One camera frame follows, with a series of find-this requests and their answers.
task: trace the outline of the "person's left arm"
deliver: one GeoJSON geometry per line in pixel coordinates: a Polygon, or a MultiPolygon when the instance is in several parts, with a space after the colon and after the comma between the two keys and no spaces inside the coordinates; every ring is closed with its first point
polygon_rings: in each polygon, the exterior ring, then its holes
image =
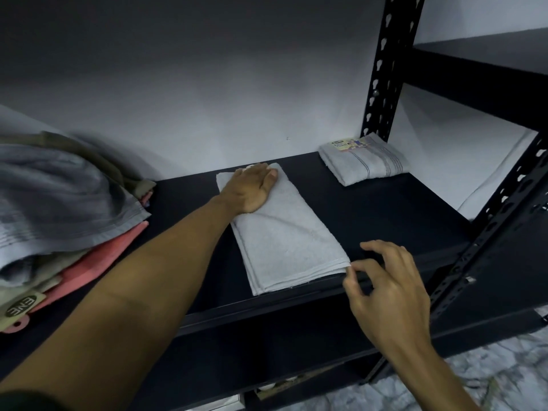
{"type": "Polygon", "coordinates": [[[218,196],[114,267],[0,392],[37,391],[77,411],[126,407],[175,336],[219,237],[276,180],[266,164],[237,170],[218,196]]]}

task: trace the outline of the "towel label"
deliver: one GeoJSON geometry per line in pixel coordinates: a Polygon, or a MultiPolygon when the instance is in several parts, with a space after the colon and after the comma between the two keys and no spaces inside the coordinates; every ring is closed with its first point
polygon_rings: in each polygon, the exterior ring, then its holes
{"type": "Polygon", "coordinates": [[[367,147],[369,143],[362,138],[343,138],[342,140],[333,141],[331,143],[339,151],[353,150],[354,148],[367,147]]]}
{"type": "Polygon", "coordinates": [[[30,290],[17,297],[15,301],[4,304],[0,307],[2,310],[2,316],[0,316],[0,331],[6,330],[13,325],[13,323],[38,305],[44,298],[45,294],[39,293],[36,290],[30,290]]]}

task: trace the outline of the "marble floor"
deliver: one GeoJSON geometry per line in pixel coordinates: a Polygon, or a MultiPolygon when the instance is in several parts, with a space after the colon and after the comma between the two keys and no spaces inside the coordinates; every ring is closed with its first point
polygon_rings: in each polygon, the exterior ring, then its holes
{"type": "MultiPolygon", "coordinates": [[[[546,308],[539,311],[548,313],[546,308]]],[[[548,327],[480,347],[447,362],[483,411],[548,410],[548,327]]],[[[349,386],[283,411],[420,411],[397,376],[349,386]]]]}

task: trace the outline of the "person's left hand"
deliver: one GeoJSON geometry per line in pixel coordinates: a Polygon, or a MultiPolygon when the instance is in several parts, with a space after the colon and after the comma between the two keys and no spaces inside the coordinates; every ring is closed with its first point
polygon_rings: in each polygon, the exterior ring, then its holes
{"type": "Polygon", "coordinates": [[[219,197],[234,205],[236,214],[255,212],[264,205],[278,180],[278,171],[268,164],[256,164],[249,169],[238,169],[219,197]]]}

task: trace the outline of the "person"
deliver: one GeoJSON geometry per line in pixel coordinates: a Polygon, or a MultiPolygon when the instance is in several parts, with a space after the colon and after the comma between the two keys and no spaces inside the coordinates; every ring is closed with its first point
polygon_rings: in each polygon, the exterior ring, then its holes
{"type": "MultiPolygon", "coordinates": [[[[124,258],[59,328],[0,384],[0,409],[120,410],[174,338],[221,234],[267,200],[277,172],[238,169],[221,193],[124,258]]],[[[409,252],[384,241],[361,247],[344,288],[352,313],[425,411],[479,409],[430,342],[430,300],[409,252]],[[362,293],[356,271],[374,290],[362,293]]]]}

